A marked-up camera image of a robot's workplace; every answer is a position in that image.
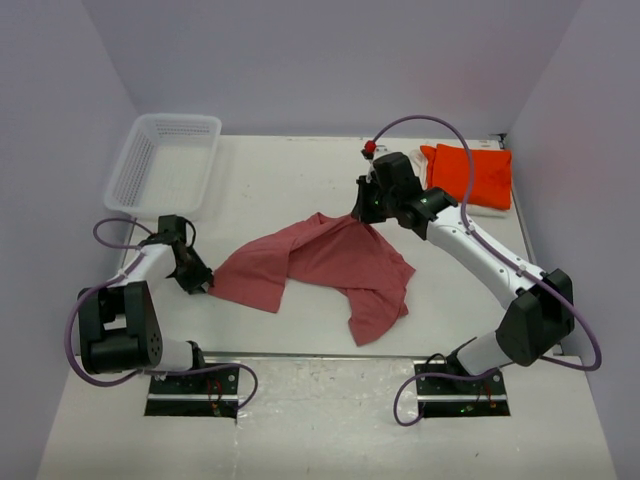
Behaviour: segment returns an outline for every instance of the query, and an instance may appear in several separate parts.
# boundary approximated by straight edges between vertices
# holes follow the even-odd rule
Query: basket
[[[138,117],[109,180],[104,205],[138,218],[178,214],[195,219],[221,128],[218,118],[202,115]]]

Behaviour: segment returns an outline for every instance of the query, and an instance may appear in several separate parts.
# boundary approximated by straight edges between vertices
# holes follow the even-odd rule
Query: gray wall
[[[580,0],[83,0],[141,112],[226,133],[506,132]],[[442,127],[408,124],[400,134]]]
[[[620,478],[640,474],[640,2],[585,0],[509,134],[538,261],[574,279],[604,365],[589,382]],[[566,345],[591,359],[584,335]]]
[[[91,226],[136,112],[79,0],[0,10],[0,478],[24,479],[67,376],[66,315],[113,274]]]

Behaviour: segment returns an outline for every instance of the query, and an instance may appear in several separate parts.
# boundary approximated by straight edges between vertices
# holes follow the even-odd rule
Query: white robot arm
[[[90,374],[124,370],[179,372],[204,366],[195,342],[163,338],[151,293],[165,278],[173,277],[189,294],[207,292],[213,272],[186,243],[183,217],[158,219],[158,233],[140,245],[139,258],[120,282],[89,296],[78,311],[80,353]],[[108,328],[117,319],[124,327]]]
[[[352,215],[368,224],[396,218],[400,226],[457,259],[506,310],[495,331],[471,339],[447,357],[450,373],[474,376],[510,363],[531,365],[573,331],[571,313],[546,290],[522,276],[526,270],[571,302],[571,280],[564,272],[557,269],[548,274],[524,261],[473,220],[468,220],[467,228],[456,200],[437,187],[423,190],[405,155],[385,155],[373,160],[371,167],[369,174],[357,181],[358,200]],[[494,249],[518,265],[519,271],[507,268],[489,253],[469,229],[480,233]]]

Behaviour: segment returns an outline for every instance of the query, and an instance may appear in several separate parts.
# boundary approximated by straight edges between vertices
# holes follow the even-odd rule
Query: orange towel
[[[463,148],[439,144],[423,145],[427,158],[427,186],[440,187],[462,201],[469,181],[469,162]],[[511,152],[508,150],[472,150],[475,182],[469,203],[483,207],[511,208]]]

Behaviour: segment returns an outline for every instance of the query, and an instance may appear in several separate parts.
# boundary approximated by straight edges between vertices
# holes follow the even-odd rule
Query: white tabletop
[[[384,143],[407,152],[422,142]],[[318,210],[347,213],[355,179],[367,169],[361,146],[360,139],[224,137],[196,223],[197,251],[215,268],[244,243]],[[525,256],[513,211],[480,223]],[[153,296],[163,334],[197,340],[209,351],[421,356],[449,352],[495,328],[499,305],[455,260],[392,222],[379,228],[417,273],[409,283],[410,315],[371,345],[355,347],[341,294],[297,282],[288,283],[281,311],[272,315],[207,295],[189,297],[167,280]],[[312,295],[325,310],[309,308]],[[581,372],[546,362],[508,367],[510,417],[430,419],[402,428],[391,404],[413,373],[408,359],[242,361],[261,383],[237,424],[144,417],[148,378],[101,389],[70,373],[39,478],[615,478]],[[241,373],[241,395],[250,387]],[[400,407],[404,418],[416,414],[413,385]]]
[[[421,144],[438,142],[458,145],[451,140],[397,138],[379,143],[390,151],[408,153]],[[363,143],[360,138],[223,136],[205,205],[195,222],[196,251],[215,269],[245,243],[317,211],[329,216],[350,212],[356,178],[368,169],[360,155]],[[494,141],[470,145],[499,148]],[[515,208],[507,218],[478,217],[478,222],[526,258]],[[394,220],[376,228],[416,269],[406,298],[409,315],[378,341],[356,347],[347,326],[349,305],[342,294],[291,280],[277,314],[208,295],[188,296],[167,280],[153,292],[163,335],[195,340],[208,352],[424,356],[448,352],[497,327],[502,308],[452,257]],[[143,238],[138,231],[132,241]]]
[[[391,404],[407,359],[245,361],[261,383],[237,425],[145,417],[148,378],[104,389],[71,373],[39,478],[615,479],[581,372],[507,367],[510,417],[403,428]],[[250,383],[241,373],[241,394]],[[413,386],[400,406],[416,414]]]

